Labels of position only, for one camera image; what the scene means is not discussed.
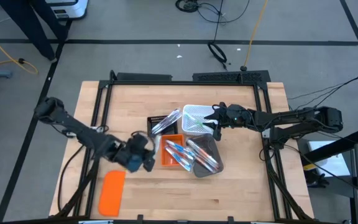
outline yellow cable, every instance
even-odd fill
[[[24,63],[30,65],[32,68],[34,68],[35,72],[26,69],[23,65],[21,65],[21,64],[19,63],[18,60],[13,59],[8,53],[6,53],[6,51],[5,51],[1,46],[0,46],[0,50],[1,50],[9,59],[11,59],[11,60],[9,60],[9,61],[0,62],[0,64],[8,63],[8,62],[14,62],[14,63],[16,63],[20,68],[22,68],[23,70],[25,70],[26,72],[31,73],[31,74],[38,75],[38,70],[37,70],[37,69],[35,68],[35,66],[32,65],[31,63],[26,62],[26,61],[24,62]]]
[[[268,1],[268,0],[265,0],[265,4],[264,4],[264,6],[263,6],[263,8],[262,8],[262,10],[261,10],[261,12],[260,12],[260,14],[259,14],[259,19],[258,19],[258,21],[257,21],[256,24],[255,24],[254,31],[252,31],[251,39],[250,39],[249,45],[248,45],[247,58],[246,58],[246,61],[244,62],[244,67],[247,66],[248,58],[249,58],[249,55],[250,55],[250,53],[251,53],[252,41],[254,40],[254,36],[255,36],[256,30],[257,30],[257,28],[258,28],[258,26],[259,26],[259,22],[262,20],[262,16],[263,16],[263,14],[264,14],[264,12],[265,12],[265,8],[266,8],[266,5],[267,5],[267,1]]]

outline white device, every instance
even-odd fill
[[[46,0],[58,19],[82,19],[88,0]]]

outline concrete floor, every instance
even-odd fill
[[[210,0],[215,6],[218,0]],[[358,1],[347,1],[358,26]],[[244,16],[236,22],[219,26],[218,40],[249,40],[263,2],[251,0]],[[223,12],[235,18],[245,1],[224,2]],[[213,19],[213,14],[204,12]],[[7,18],[0,9],[0,20]],[[47,36],[55,39],[48,27]],[[223,68],[205,44],[142,44],[142,40],[210,40],[215,25],[197,13],[178,11],[167,0],[90,0],[88,15],[73,21],[73,40],[141,40],[139,44],[65,44],[48,96],[65,102],[74,112],[80,84],[100,80],[109,71],[166,73],[174,80],[191,80],[193,73],[221,72]],[[0,24],[0,39],[25,40],[12,21]],[[357,41],[338,0],[269,1],[256,40]],[[39,98],[50,62],[31,44],[2,44],[14,58],[33,63],[39,76],[28,74],[15,65],[1,68],[14,72],[12,79],[0,79],[0,202],[11,176],[32,110]],[[247,45],[219,45],[228,57],[229,71],[244,63]],[[6,57],[0,52],[0,60]],[[358,76],[358,46],[289,46],[254,45],[249,70],[269,70],[273,82],[284,82],[288,97],[319,90]],[[309,98],[290,101],[293,108]],[[358,131],[358,82],[353,82],[328,98],[324,105],[342,111],[344,130],[340,136]],[[320,134],[306,139],[326,140]],[[51,127],[38,124],[14,189],[4,221],[43,218],[48,215],[63,159],[66,139]],[[350,217],[348,198],[324,190],[310,190],[316,218],[341,222]]]

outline white plastic basket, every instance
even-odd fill
[[[183,132],[187,135],[202,135],[206,133],[213,134],[212,128],[202,126],[200,123],[214,122],[217,124],[216,120],[204,119],[205,116],[211,115],[214,113],[212,106],[201,106],[201,105],[185,105],[183,107],[183,116],[181,119],[181,128]],[[200,123],[192,120],[186,114],[190,115]]]

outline wooden tabletop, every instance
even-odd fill
[[[87,125],[91,122],[97,87],[98,82],[83,82],[77,102],[74,117]],[[268,92],[274,113],[288,111],[282,83],[268,83]],[[264,108],[261,91],[260,98]],[[166,115],[185,105],[213,105],[221,101],[256,110],[253,88],[248,86],[114,85],[108,133],[126,141],[133,131],[147,130],[149,116]],[[181,120],[178,129],[181,133]],[[199,179],[181,167],[162,167],[160,151],[152,172],[143,169],[132,174],[127,172],[119,216],[110,218],[133,220],[143,214],[145,220],[224,221],[227,216],[233,216],[235,221],[273,221],[266,167],[258,156],[262,148],[260,133],[246,128],[223,129],[222,140],[216,144],[224,163],[224,170],[216,175]],[[287,144],[296,147],[293,140]],[[75,139],[68,140],[62,168],[79,147]],[[85,150],[78,154],[65,172],[62,204],[70,199],[78,186],[84,154]],[[287,148],[282,149],[281,154],[287,189],[306,214],[313,217],[299,154]],[[99,214],[98,203],[103,178],[111,170],[123,168],[102,159],[92,218],[107,218]],[[86,191],[81,213],[84,213],[87,197]],[[280,215],[284,218],[278,190],[277,198]],[[56,188],[50,214],[57,212]]]

